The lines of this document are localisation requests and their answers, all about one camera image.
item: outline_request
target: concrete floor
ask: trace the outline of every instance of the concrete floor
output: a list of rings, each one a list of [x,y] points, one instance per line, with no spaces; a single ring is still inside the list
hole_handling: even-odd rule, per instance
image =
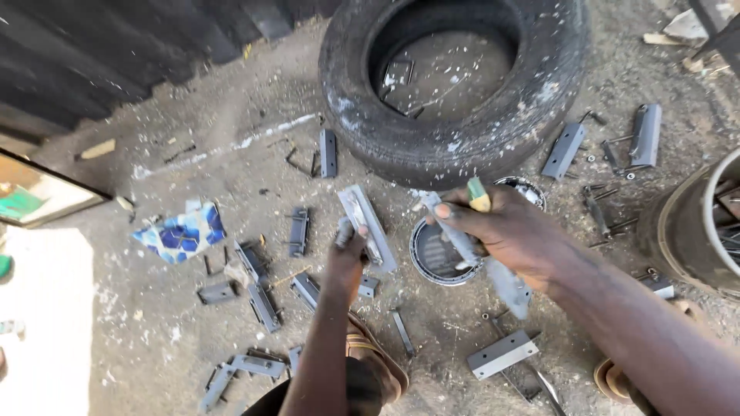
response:
[[[738,80],[723,73],[689,75],[680,65],[687,49],[641,41],[643,33],[659,31],[685,6],[662,0],[588,3],[593,47],[582,92],[568,119],[594,109],[610,123],[607,127],[589,123],[585,143],[591,150],[578,154],[578,163],[571,168],[580,179],[556,184],[538,174],[548,146],[512,172],[540,185],[547,193],[549,213],[584,244],[599,238],[577,196],[582,186],[621,187],[604,206],[614,221],[633,217],[653,196],[701,165],[718,161],[740,140]],[[407,248],[411,229],[420,219],[409,210],[413,190],[369,175],[342,146],[335,179],[309,181],[283,163],[289,142],[298,148],[296,162],[305,167],[317,149],[323,104],[316,61],[327,24],[312,22],[278,43],[255,44],[246,60],[203,67],[202,76],[186,87],[158,87],[153,99],[126,105],[108,121],[85,123],[67,137],[54,138],[35,156],[48,167],[137,205],[134,224],[113,202],[45,227],[78,229],[92,247],[94,286],[89,289],[95,296],[80,297],[82,302],[92,300],[92,343],[82,345],[91,354],[89,390],[84,392],[89,395],[90,415],[193,415],[216,363],[254,346],[285,355],[288,348],[302,343],[311,315],[282,279],[305,266],[312,266],[309,273],[314,276],[320,274],[324,248],[343,213],[335,193],[350,184],[365,187],[400,263],[392,275],[380,276],[380,294],[374,300],[363,298],[352,306],[411,376],[408,395],[383,414],[551,414],[541,398],[528,405],[499,376],[479,382],[470,373],[465,357],[496,339],[481,313],[501,312],[504,306],[482,276],[464,286],[444,288],[414,269]],[[637,106],[655,101],[664,110],[659,167],[639,172],[634,181],[619,180],[601,160],[597,144],[629,132]],[[74,154],[109,138],[118,139],[114,153],[73,162]],[[195,150],[183,152],[193,145]],[[618,152],[626,156],[626,145]],[[597,162],[586,162],[590,154]],[[173,162],[164,163],[172,157]],[[261,195],[260,189],[269,191]],[[201,258],[170,266],[129,236],[142,218],[182,213],[185,201],[197,197],[218,204],[229,234],[226,244],[233,238],[256,241],[260,234],[265,236],[260,253],[272,261],[269,276],[276,284],[272,297],[284,309],[279,332],[266,335],[247,297],[220,306],[200,305],[195,291],[210,283]],[[309,248],[302,260],[289,259],[280,243],[289,234],[283,215],[294,206],[312,209]],[[601,251],[624,271],[638,275],[649,265],[634,245],[630,233]],[[221,245],[207,253],[214,268],[222,261],[221,253]],[[67,281],[77,284],[74,277]],[[678,291],[699,303],[720,338],[738,344],[736,305],[683,284],[678,284]],[[411,360],[406,359],[387,313],[394,307],[401,311],[417,347]],[[138,311],[143,314],[139,320]],[[535,294],[530,311],[529,320],[506,322],[507,328],[542,331],[537,341],[540,353],[531,360],[558,389],[566,413],[639,414],[596,390],[592,371],[601,353],[582,328],[540,294]],[[60,335],[58,342],[72,342],[71,337]],[[226,393],[229,402],[214,414],[236,415],[270,388],[269,379],[235,380]]]

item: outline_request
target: blue patterned paper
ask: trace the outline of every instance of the blue patterned paper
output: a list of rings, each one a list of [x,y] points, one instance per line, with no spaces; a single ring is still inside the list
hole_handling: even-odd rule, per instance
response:
[[[216,205],[168,218],[131,234],[167,263],[181,263],[226,237]]]

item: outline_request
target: tire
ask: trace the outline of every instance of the tire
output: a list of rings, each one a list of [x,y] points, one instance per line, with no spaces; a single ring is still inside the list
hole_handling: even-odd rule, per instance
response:
[[[381,71],[405,45],[444,30],[509,45],[516,58],[502,87],[459,121],[418,121],[389,109],[377,95]],[[563,120],[588,39],[582,0],[345,0],[319,58],[327,119],[352,155],[387,181],[432,190],[474,175],[492,181]]]

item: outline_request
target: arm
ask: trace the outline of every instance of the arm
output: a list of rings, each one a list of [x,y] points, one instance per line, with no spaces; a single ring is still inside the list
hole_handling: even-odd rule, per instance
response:
[[[737,413],[740,359],[734,351],[584,248],[514,189],[488,193],[491,213],[467,208],[460,191],[436,207],[435,218],[477,236],[497,260],[552,298],[661,414]]]
[[[345,359],[347,311],[360,285],[363,271],[360,253],[366,233],[366,227],[361,227],[360,235],[342,244],[345,248],[335,244],[329,253],[316,314],[300,356],[300,371],[290,383],[280,416],[345,416],[349,412]]]

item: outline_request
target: hand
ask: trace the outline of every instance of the hand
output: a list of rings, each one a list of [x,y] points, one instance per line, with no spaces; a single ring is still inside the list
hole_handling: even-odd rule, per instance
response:
[[[322,293],[336,290],[340,295],[346,296],[349,304],[352,304],[360,288],[360,277],[363,274],[360,256],[365,248],[367,234],[368,227],[366,226],[361,226],[357,232],[354,232],[349,221],[340,225],[326,261]]]
[[[568,269],[580,244],[514,188],[497,185],[486,191],[490,212],[468,208],[467,190],[456,189],[442,198],[427,223],[442,221],[478,237],[494,258],[545,292],[547,280]]]

